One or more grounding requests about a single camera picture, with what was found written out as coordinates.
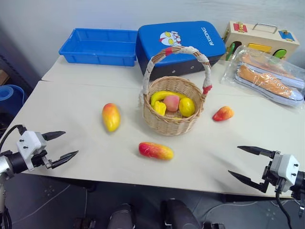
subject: robotic arm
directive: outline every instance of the robotic arm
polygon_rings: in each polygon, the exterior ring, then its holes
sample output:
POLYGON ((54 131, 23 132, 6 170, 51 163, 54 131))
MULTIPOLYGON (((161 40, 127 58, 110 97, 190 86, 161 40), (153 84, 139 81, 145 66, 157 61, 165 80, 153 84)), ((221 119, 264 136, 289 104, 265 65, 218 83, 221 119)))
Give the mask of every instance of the robotic arm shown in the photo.
POLYGON ((75 151, 65 154, 54 162, 49 160, 46 157, 47 151, 45 150, 47 141, 55 139, 65 132, 55 131, 41 134, 39 132, 29 131, 23 125, 15 125, 6 133, 0 143, 0 152, 6 138, 14 129, 18 129, 21 135, 17 141, 18 152, 13 153, 8 150, 0 153, 0 228, 3 218, 5 229, 11 229, 11 219, 5 207, 5 181, 25 170, 33 171, 35 167, 45 165, 47 169, 56 168, 68 162, 78 153, 78 151, 75 151))
POLYGON ((275 186, 276 201, 287 216, 288 224, 291 228, 290 217, 279 200, 279 194, 291 190, 291 196, 294 199, 301 201, 299 217, 302 217, 305 211, 305 172, 299 171, 300 163, 293 155, 282 155, 279 151, 270 151, 255 146, 238 146, 238 148, 251 154, 264 155, 272 159, 272 161, 269 162, 269 165, 265 167, 262 176, 264 183, 261 182, 257 184, 250 178, 241 174, 232 171, 229 171, 229 173, 244 184, 254 187, 264 193, 266 193, 269 184, 275 186))

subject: white wall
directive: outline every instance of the white wall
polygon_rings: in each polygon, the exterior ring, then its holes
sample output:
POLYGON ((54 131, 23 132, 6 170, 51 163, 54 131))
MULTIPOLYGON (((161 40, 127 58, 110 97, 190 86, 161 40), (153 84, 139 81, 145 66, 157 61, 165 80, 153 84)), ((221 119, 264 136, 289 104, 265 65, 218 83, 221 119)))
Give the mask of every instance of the white wall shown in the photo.
POLYGON ((290 62, 305 68, 304 0, 0 0, 2 29, 42 77, 73 28, 137 30, 145 24, 209 21, 220 35, 229 20, 276 24, 301 47, 290 62))

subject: rope-wrapped handle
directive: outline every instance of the rope-wrapped handle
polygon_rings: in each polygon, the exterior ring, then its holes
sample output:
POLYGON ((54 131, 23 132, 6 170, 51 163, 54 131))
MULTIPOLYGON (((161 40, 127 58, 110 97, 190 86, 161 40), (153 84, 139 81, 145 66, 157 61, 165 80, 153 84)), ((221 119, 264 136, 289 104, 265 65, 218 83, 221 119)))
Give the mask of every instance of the rope-wrapped handle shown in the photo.
POLYGON ((170 54, 178 54, 178 53, 185 53, 185 54, 192 54, 196 57, 196 59, 202 63, 205 69, 205 79, 203 82, 203 94, 207 95, 209 90, 212 88, 212 83, 211 83, 211 65, 208 60, 208 58, 204 55, 201 54, 196 48, 189 46, 189 47, 184 47, 184 46, 174 46, 174 47, 169 47, 166 49, 161 50, 157 55, 153 56, 146 68, 146 72, 144 74, 143 78, 143 89, 142 89, 142 94, 147 95, 148 94, 148 87, 149 87, 149 78, 151 76, 152 70, 155 66, 156 63, 160 62, 163 60, 166 56, 170 54))

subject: blue storage box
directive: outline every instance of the blue storage box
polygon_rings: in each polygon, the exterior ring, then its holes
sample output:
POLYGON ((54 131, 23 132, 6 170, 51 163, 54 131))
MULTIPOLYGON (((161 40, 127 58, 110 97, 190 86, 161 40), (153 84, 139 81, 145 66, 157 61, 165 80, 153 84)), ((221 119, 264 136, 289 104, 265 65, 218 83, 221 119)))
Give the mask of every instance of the blue storage box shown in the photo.
MULTIPOLYGON (((145 73, 148 61, 159 51, 181 45, 197 48, 206 55, 211 65, 225 53, 222 38, 215 27, 207 21, 144 25, 138 31, 136 43, 136 54, 142 73, 145 73)), ((150 79, 203 70, 202 64, 193 55, 172 54, 155 65, 150 79)))
POLYGON ((69 63, 134 66, 137 31, 74 29, 59 50, 69 63))

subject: blue plastic tray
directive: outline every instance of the blue plastic tray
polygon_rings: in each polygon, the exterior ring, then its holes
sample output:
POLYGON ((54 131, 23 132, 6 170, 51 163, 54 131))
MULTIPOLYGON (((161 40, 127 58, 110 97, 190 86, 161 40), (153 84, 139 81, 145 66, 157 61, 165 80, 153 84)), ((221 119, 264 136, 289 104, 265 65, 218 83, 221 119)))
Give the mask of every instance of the blue plastic tray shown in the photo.
POLYGON ((74 29, 59 50, 69 63, 134 66, 137 31, 74 29))

